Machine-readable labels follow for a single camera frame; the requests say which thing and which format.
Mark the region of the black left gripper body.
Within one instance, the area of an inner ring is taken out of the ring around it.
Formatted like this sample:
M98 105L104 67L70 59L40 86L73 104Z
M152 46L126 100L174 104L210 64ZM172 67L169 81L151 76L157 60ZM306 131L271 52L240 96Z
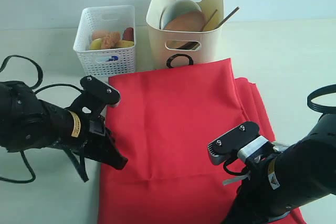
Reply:
M94 161L115 161L116 149L104 117L71 113L62 144L76 154Z

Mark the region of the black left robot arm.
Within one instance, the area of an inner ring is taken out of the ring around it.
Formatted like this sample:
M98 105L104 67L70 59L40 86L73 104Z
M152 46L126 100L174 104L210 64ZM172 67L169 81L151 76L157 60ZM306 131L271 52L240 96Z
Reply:
M81 85L74 102L61 108L37 98L21 81L1 82L1 146L10 153L55 148L123 169L128 160L101 115L107 105L119 103L120 93L97 79Z

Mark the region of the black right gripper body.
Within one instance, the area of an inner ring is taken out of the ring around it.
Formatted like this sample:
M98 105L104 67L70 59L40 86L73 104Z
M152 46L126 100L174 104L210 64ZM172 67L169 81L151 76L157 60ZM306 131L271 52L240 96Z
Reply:
M287 217L290 210L281 215L271 215L266 211L266 201L260 200L257 194L257 181L251 178L251 173L235 176L223 181L223 186L241 181L236 191L236 197L221 223L272 223Z

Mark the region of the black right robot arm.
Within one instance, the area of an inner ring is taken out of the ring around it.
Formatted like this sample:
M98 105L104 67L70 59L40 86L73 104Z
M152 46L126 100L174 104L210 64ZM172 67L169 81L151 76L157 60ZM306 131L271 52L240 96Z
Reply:
M335 115L282 153L252 167L223 223L272 223L294 209L335 194Z

